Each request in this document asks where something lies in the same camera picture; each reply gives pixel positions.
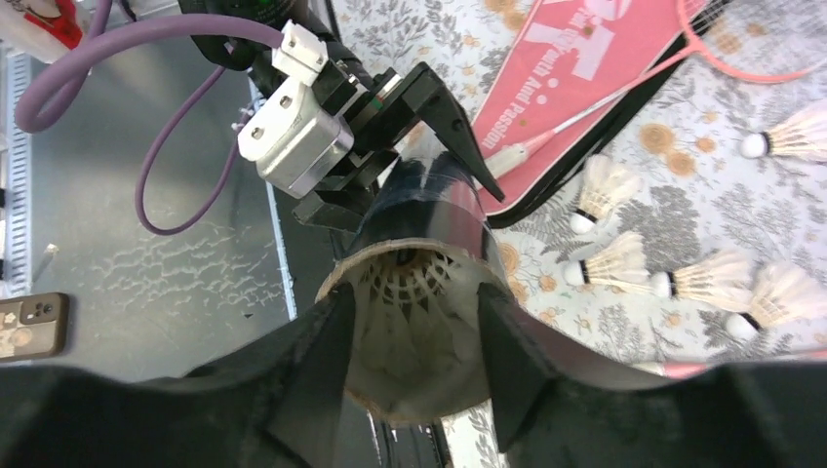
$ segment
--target smartphone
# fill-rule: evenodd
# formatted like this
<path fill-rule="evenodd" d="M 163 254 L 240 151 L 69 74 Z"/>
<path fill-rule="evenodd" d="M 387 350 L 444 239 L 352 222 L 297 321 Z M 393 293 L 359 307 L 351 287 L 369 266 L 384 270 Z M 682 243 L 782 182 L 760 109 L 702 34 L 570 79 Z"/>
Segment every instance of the smartphone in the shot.
<path fill-rule="evenodd" d="M 0 300 L 0 363 L 55 356 L 66 344 L 68 321 L 66 294 Z"/>

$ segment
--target black bracket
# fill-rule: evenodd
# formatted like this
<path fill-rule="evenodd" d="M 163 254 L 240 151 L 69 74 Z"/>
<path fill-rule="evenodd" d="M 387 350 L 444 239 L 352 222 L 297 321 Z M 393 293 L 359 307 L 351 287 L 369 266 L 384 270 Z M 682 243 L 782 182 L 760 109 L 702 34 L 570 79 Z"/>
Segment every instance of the black bracket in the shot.
<path fill-rule="evenodd" d="M 452 156 L 497 201 L 505 199 L 486 166 L 468 116 L 445 82 L 425 62 L 420 62 L 382 101 L 382 107 L 356 144 L 362 149 L 391 147 L 420 121 L 434 131 Z"/>

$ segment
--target white connector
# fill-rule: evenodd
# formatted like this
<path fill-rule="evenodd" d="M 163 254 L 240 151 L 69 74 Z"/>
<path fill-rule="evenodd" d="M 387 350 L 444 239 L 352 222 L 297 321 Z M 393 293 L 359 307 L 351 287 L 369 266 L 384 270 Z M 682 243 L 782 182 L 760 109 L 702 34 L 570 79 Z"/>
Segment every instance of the white connector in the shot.
<path fill-rule="evenodd" d="M 327 46 L 315 34 L 290 20 L 282 28 L 282 34 L 281 47 L 273 51 L 273 66 L 311 86 L 328 61 Z"/>

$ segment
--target racket handle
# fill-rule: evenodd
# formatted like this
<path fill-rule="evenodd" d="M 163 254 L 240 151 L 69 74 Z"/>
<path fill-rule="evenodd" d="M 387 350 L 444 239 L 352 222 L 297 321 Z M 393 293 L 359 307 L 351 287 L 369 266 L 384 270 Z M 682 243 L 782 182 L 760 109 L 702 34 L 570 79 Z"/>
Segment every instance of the racket handle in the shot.
<path fill-rule="evenodd" d="M 529 154 L 529 149 L 525 144 L 511 144 L 504 146 L 494 153 L 491 158 L 486 159 L 486 166 L 492 172 L 493 178 L 500 178 L 528 161 Z M 482 187 L 479 181 L 475 181 L 474 186 L 477 187 L 477 190 Z"/>

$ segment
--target table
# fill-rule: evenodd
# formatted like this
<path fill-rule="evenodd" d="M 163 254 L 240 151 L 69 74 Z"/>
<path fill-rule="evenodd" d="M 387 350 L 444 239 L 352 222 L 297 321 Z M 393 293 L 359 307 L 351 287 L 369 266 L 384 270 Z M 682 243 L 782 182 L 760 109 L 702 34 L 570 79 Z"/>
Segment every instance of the table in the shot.
<path fill-rule="evenodd" d="M 344 42 L 370 72 L 407 72 L 425 60 L 470 115 L 482 104 L 530 10 L 516 0 L 336 0 Z M 619 361 L 756 359 L 827 346 L 827 321 L 802 321 L 749 345 L 731 340 L 726 314 L 699 302 L 658 299 L 613 288 L 573 289 L 562 267 L 604 247 L 620 232 L 645 237 L 648 267 L 671 269 L 733 247 L 757 263 L 792 260 L 827 282 L 827 166 L 746 160 L 736 145 L 827 98 L 827 70 L 767 87 L 740 83 L 690 59 L 605 149 L 646 189 L 592 234 L 575 236 L 568 217 L 576 177 L 523 221 L 496 232 L 512 289 L 535 317 Z M 428 133 L 412 144 L 428 145 Z M 501 467 L 489 404 L 444 421 L 455 467 Z"/>

